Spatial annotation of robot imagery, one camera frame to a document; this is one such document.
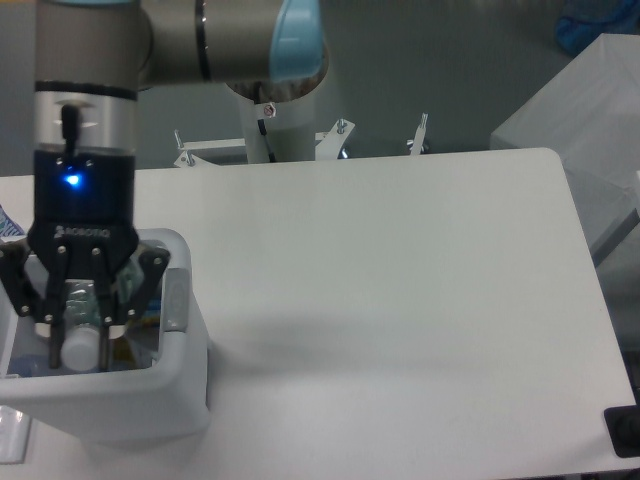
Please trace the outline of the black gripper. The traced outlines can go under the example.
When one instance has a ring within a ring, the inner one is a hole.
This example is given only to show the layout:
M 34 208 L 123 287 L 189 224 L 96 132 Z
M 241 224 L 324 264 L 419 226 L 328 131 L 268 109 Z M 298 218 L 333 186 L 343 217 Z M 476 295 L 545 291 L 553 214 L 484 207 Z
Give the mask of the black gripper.
M 58 369 L 66 335 L 66 278 L 94 278 L 100 312 L 98 369 L 105 372 L 111 329 L 142 316 L 171 254 L 164 248 L 141 248 L 142 280 L 122 297 L 117 273 L 139 243 L 133 226 L 135 158 L 37 150 L 33 165 L 34 221 L 28 243 L 1 245 L 1 283 L 19 317 L 32 317 L 36 326 L 49 328 L 49 367 Z M 25 270 L 31 250 L 48 272 L 44 297 Z

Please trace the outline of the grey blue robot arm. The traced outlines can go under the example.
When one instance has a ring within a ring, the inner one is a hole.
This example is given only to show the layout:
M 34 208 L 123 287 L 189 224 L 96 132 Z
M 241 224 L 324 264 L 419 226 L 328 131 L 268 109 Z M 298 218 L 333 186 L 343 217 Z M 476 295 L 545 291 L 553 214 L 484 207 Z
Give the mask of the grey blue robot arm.
M 90 283 L 105 371 L 110 341 L 139 319 L 170 261 L 133 224 L 138 94 L 158 84 L 290 82 L 325 62 L 315 1 L 40 1 L 36 5 L 34 219 L 1 247 L 16 313 L 60 368 L 70 286 Z

